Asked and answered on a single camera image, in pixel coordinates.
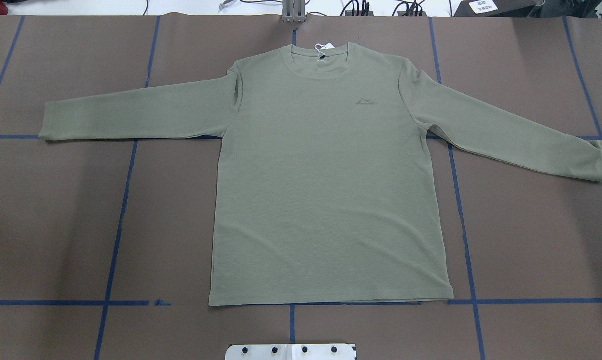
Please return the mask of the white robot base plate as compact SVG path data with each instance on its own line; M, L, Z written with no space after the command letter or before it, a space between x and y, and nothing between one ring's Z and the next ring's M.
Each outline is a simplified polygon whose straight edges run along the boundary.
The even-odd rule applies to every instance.
M228 347L226 360L356 360L355 344L237 344Z

